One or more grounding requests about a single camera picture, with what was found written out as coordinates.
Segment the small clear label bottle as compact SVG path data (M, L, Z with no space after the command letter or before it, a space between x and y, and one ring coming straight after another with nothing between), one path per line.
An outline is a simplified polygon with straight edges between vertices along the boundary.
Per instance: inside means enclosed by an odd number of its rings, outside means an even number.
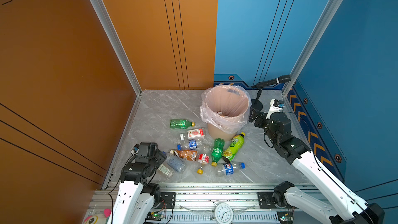
M174 175L174 170L172 168L170 168L167 164L161 164L157 171L164 177L166 178L171 178Z

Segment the crushed clear water bottle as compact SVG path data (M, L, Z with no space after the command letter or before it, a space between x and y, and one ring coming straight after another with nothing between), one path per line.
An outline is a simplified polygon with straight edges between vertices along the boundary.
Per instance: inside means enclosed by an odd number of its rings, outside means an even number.
M183 173L187 167L186 163L175 155L167 155L166 163L178 173Z

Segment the yellow green tea bottle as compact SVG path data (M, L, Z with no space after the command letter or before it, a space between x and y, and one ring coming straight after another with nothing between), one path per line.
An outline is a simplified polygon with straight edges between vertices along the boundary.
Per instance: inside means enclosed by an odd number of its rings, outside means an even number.
M245 136L246 134L244 132L241 132L240 134L233 137L231 144L222 154L222 159L225 163L230 163L233 161L236 154L245 143Z

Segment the brown coffee bottle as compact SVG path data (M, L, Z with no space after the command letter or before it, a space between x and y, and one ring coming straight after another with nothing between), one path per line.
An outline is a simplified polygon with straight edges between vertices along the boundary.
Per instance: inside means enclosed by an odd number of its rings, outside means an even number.
M171 149L170 154L178 156L187 161L197 161L198 152L196 150L175 150Z

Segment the clear red label bottle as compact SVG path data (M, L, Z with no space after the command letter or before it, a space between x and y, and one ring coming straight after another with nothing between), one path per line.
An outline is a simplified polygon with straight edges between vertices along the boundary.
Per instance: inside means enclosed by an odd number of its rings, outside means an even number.
M197 173L202 175L204 173L204 167L209 164L210 161L210 147L208 145L203 145L198 149L197 162L199 163L199 167L197 169Z

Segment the pepsi blue cap bottle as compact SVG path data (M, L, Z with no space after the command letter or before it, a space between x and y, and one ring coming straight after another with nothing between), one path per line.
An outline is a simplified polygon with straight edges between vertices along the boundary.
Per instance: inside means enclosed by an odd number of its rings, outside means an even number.
M230 162L225 164L219 164L217 165L217 176L223 177L223 176L234 175L245 168L246 165L243 162L238 162L238 163Z

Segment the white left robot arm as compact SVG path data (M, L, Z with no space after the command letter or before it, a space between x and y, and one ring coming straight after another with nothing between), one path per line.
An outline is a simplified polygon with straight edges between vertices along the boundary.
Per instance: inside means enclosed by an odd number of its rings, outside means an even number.
M121 171L109 224L143 224L150 210L161 201L160 186L147 178L155 175L166 155L154 142L142 142L133 151Z

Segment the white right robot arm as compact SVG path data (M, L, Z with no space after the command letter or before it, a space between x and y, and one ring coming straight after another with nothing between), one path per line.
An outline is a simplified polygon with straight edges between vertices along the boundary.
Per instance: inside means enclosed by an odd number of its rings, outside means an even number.
M251 108L249 122L263 129L266 145L302 172L328 200L320 201L284 181L274 188L275 205L298 208L323 224L383 223L384 210L377 203L367 203L322 166L315 151L292 135L291 120L280 108L271 106L268 113Z

